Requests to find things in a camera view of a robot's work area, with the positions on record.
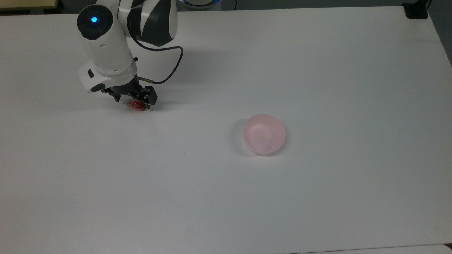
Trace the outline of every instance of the red candy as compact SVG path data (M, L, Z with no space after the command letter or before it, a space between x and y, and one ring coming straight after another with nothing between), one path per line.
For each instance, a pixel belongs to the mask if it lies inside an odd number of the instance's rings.
M144 103L135 99L129 100L126 105L135 111L144 111L145 109Z

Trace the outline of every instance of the white table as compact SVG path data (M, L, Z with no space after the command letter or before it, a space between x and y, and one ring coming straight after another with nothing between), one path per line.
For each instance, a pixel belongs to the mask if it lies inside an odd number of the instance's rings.
M157 105L86 94L77 15L0 17L0 246L284 254L452 242L452 68L402 7L180 13ZM159 80L178 52L129 43ZM245 119L284 147L257 156Z

